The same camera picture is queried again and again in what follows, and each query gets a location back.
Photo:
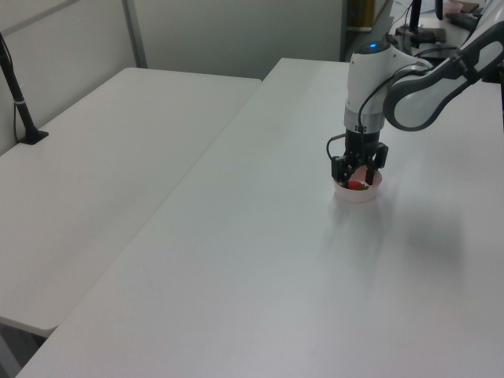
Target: white tabletop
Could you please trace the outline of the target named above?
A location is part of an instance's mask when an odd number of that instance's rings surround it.
[[[0,158],[0,322],[49,335],[259,80],[126,69]]]
[[[386,125],[350,204],[324,150],[347,70],[282,60],[19,378],[502,377],[500,89]]]

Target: red fruit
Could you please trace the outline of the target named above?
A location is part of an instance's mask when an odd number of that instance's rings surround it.
[[[363,183],[359,183],[358,181],[348,182],[348,189],[352,191],[365,191],[367,188]]]

